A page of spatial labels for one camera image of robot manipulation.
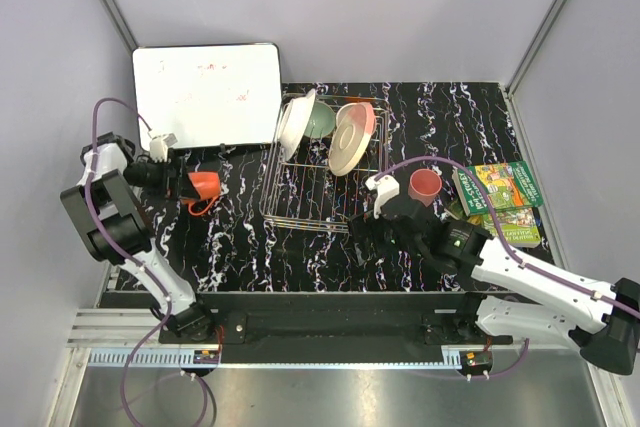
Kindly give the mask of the pink cream floral plate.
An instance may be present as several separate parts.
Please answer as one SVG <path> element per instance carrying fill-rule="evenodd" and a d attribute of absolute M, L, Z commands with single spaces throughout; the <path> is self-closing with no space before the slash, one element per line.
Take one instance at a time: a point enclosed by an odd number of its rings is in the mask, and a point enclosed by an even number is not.
<path fill-rule="evenodd" d="M 376 117 L 371 103 L 350 103 L 340 108 L 328 156 L 329 170 L 333 175 L 345 176 L 357 166 L 375 127 Z"/>

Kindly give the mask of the pink plastic cup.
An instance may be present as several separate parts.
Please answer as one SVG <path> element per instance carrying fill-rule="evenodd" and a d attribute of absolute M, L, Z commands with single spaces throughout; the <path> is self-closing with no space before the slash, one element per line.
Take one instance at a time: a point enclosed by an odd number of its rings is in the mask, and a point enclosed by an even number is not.
<path fill-rule="evenodd" d="M 418 169 L 410 176 L 408 195 L 411 199 L 419 201 L 425 207 L 429 207 L 434 202 L 441 189 L 441 177 L 433 170 Z"/>

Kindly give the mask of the orange mug white inside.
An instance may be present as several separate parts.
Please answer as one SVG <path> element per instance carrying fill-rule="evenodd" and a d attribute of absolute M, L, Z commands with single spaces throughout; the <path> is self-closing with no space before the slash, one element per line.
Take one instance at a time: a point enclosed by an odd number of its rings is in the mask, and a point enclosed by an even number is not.
<path fill-rule="evenodd" d="M 196 196 L 184 201 L 190 215 L 205 215 L 221 196 L 221 183 L 217 172 L 190 172 L 188 179 L 195 189 Z"/>

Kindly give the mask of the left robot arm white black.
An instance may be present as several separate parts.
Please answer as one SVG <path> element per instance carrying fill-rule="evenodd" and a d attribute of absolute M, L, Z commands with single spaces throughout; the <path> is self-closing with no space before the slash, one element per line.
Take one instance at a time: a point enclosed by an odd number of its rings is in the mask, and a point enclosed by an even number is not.
<path fill-rule="evenodd" d="M 151 294 L 152 314 L 175 337 L 196 343 L 215 333 L 216 319 L 191 284 L 155 246 L 152 223 L 134 189 L 189 210 L 220 195 L 214 172 L 194 172 L 172 148 L 166 161 L 135 156 L 133 142 L 112 132 L 81 152 L 84 172 L 60 200 L 89 254 L 128 272 Z"/>

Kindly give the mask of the large white plate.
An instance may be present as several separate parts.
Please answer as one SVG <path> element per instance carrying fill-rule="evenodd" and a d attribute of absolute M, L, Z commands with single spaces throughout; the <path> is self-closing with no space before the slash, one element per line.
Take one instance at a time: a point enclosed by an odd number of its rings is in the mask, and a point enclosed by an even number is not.
<path fill-rule="evenodd" d="M 289 160 L 298 148 L 309 123 L 315 100 L 316 90 L 312 89 L 287 103 L 276 134 L 284 161 Z"/>

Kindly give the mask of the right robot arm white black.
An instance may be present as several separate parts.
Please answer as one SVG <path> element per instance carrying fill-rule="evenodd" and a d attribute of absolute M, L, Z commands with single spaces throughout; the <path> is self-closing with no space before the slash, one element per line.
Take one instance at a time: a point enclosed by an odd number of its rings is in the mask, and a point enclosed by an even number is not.
<path fill-rule="evenodd" d="M 403 251 L 439 274 L 502 287 L 525 302 L 468 294 L 443 328 L 443 337 L 476 343 L 511 337 L 559 344 L 613 374 L 633 373 L 639 349 L 639 284 L 576 275 L 540 262 L 486 229 L 442 221 L 406 195 L 348 218 L 357 252 L 367 259 Z"/>

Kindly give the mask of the green ceramic bowl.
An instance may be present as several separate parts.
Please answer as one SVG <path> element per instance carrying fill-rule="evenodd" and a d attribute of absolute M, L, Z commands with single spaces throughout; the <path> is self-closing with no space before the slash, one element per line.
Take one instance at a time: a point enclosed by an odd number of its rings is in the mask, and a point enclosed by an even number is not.
<path fill-rule="evenodd" d="M 322 139 L 330 135 L 335 126 L 335 111 L 326 103 L 315 101 L 304 136 L 309 139 Z"/>

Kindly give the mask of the wire dish rack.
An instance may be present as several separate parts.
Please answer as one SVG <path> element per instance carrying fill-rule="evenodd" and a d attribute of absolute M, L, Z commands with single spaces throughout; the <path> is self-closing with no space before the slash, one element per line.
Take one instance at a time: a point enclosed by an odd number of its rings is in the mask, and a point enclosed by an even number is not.
<path fill-rule="evenodd" d="M 381 98 L 320 95 L 318 100 L 333 112 L 350 102 L 372 104 L 375 130 L 354 169 L 337 177 L 329 169 L 331 133 L 321 136 L 313 127 L 303 136 L 290 159 L 284 158 L 279 135 L 274 135 L 266 163 L 260 212 L 266 221 L 308 231 L 346 233 L 347 221 L 373 207 L 365 187 L 367 178 L 389 166 L 391 107 Z"/>

